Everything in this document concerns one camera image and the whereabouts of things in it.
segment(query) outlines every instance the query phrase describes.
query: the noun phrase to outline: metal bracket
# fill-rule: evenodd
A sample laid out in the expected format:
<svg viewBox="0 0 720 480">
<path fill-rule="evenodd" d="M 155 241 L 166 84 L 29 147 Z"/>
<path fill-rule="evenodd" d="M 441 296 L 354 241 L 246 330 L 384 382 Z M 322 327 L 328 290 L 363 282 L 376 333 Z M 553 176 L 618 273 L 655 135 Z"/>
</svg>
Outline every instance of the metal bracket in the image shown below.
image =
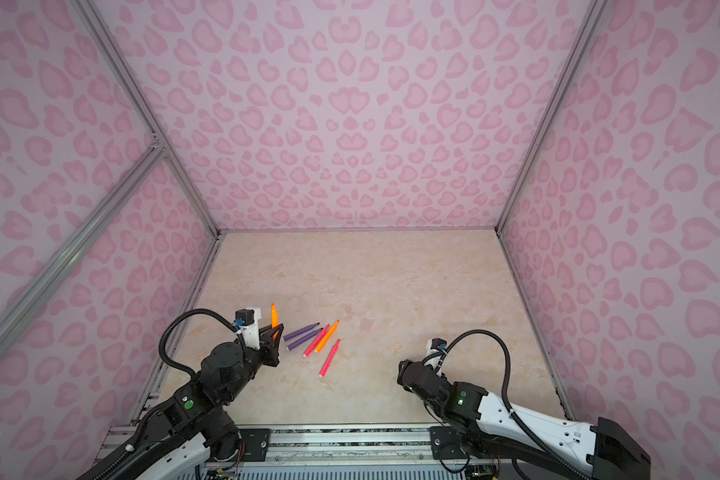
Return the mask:
<svg viewBox="0 0 720 480">
<path fill-rule="evenodd" d="M 430 427 L 429 440 L 432 458 L 435 460 L 458 460 L 464 458 L 459 447 L 459 437 L 451 427 Z"/>
<path fill-rule="evenodd" d="M 242 456 L 243 462 L 264 462 L 269 450 L 269 428 L 240 428 L 242 442 L 246 452 Z"/>
</svg>

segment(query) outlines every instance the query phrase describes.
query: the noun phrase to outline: beige marble surface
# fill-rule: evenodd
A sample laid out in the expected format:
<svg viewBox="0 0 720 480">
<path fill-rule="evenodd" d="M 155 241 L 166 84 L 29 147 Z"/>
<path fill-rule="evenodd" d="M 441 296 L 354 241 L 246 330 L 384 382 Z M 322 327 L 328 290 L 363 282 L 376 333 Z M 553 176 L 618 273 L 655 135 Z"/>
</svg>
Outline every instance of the beige marble surface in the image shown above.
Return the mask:
<svg viewBox="0 0 720 480">
<path fill-rule="evenodd" d="M 413 394 L 397 385 L 398 363 L 420 360 L 428 339 L 463 331 L 496 332 L 512 355 L 510 400 L 562 416 L 504 255 L 491 230 L 228 234 L 199 306 L 231 319 L 277 304 L 286 332 L 340 320 L 332 340 L 308 359 L 281 346 L 280 365 L 259 375 L 228 407 L 238 424 L 430 422 Z M 176 360 L 200 361 L 234 335 L 210 317 L 188 325 Z M 318 372 L 335 339 L 338 354 Z M 470 336 L 444 364 L 451 381 L 499 392 L 504 360 L 486 336 Z M 172 370 L 167 398 L 188 379 Z"/>
</svg>

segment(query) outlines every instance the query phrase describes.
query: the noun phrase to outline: robotic arm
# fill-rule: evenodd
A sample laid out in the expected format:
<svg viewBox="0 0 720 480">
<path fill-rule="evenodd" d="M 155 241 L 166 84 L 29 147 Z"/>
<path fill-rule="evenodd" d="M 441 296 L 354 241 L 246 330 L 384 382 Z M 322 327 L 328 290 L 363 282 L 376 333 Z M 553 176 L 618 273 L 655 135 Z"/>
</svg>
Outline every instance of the robotic arm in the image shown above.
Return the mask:
<svg viewBox="0 0 720 480">
<path fill-rule="evenodd" d="M 450 383 L 442 375 L 440 367 L 451 348 L 475 333 L 491 336 L 504 351 L 501 395 L 468 382 Z M 519 459 L 573 479 L 650 479 L 650 456 L 617 423 L 600 417 L 594 426 L 513 406 L 507 398 L 509 374 L 504 342 L 487 330 L 470 330 L 448 346 L 432 340 L 420 362 L 400 362 L 398 384 L 450 423 L 467 458 Z"/>
<path fill-rule="evenodd" d="M 237 334 L 217 345 L 195 372 L 168 357 L 165 344 L 176 326 L 196 314 L 214 317 Z M 78 480 L 175 478 L 213 458 L 222 462 L 243 455 L 240 432 L 223 407 L 238 397 L 262 365 L 278 366 L 283 324 L 259 330 L 259 309 L 236 312 L 233 323 L 212 310 L 197 309 L 174 320 L 160 339 L 160 358 L 190 380 L 154 406 L 135 433 Z"/>
</svg>

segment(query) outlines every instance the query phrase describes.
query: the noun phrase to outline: pink patterned wallpaper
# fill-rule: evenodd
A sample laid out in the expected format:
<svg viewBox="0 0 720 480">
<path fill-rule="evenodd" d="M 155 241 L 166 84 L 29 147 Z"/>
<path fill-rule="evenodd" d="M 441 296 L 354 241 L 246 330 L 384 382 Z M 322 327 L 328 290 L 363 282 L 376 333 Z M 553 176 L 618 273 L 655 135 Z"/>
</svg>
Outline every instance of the pink patterned wallpaper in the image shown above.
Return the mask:
<svg viewBox="0 0 720 480">
<path fill-rule="evenodd" d="M 158 164 L 0 362 L 0 479 L 75 478 L 123 425 L 210 242 Z"/>
<path fill-rule="evenodd" d="M 98 2 L 222 228 L 493 226 L 587 0 Z"/>
<path fill-rule="evenodd" d="M 577 412 L 720 478 L 720 2 L 619 0 L 509 225 Z"/>
<path fill-rule="evenodd" d="M 0 2 L 0 314 L 149 142 L 64 0 Z"/>
</svg>

